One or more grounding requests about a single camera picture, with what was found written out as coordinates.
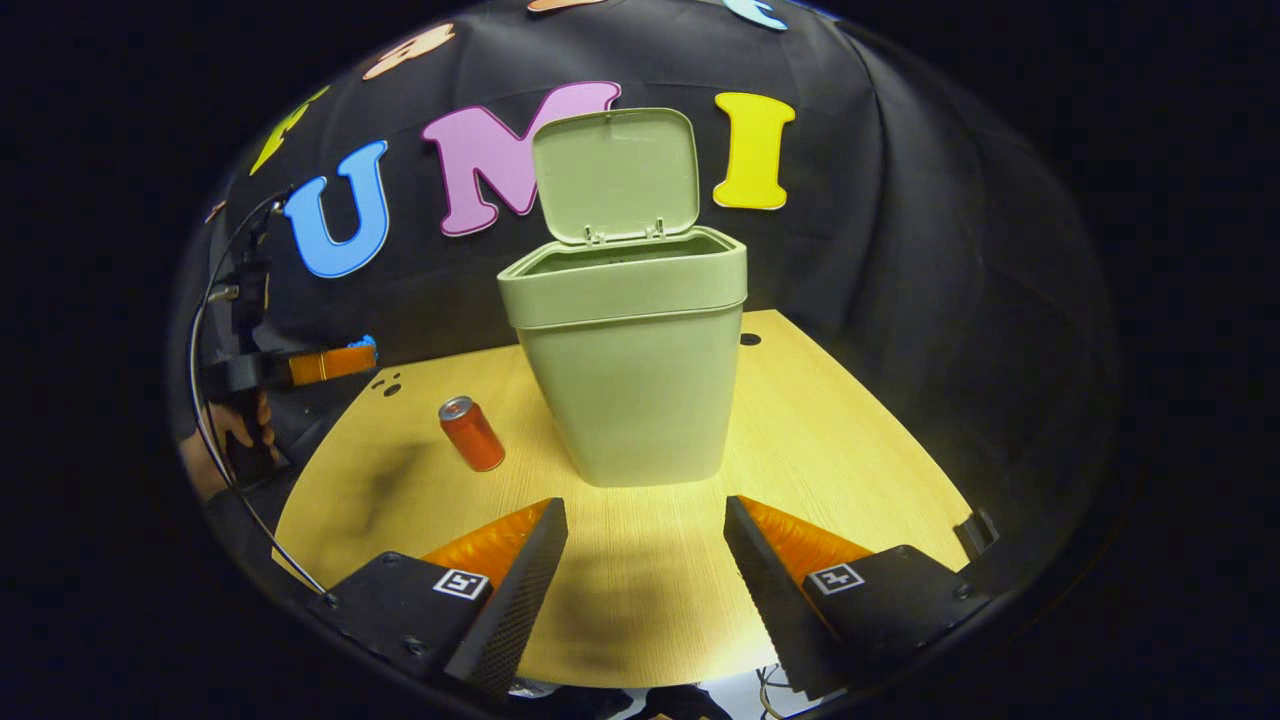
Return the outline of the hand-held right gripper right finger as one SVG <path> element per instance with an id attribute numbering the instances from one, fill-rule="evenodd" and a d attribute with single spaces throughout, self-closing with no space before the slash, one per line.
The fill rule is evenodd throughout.
<path id="1" fill-rule="evenodd" d="M 920 665 L 991 594 L 910 544 L 872 551 L 732 495 L 724 542 L 790 685 L 877 691 Z"/>

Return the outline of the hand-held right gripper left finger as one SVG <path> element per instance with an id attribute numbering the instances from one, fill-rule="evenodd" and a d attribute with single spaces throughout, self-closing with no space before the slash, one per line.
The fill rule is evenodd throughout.
<path id="1" fill-rule="evenodd" d="M 549 497 L 413 557 L 378 555 L 330 589 L 330 629 L 412 682 L 502 701 L 568 539 Z"/>

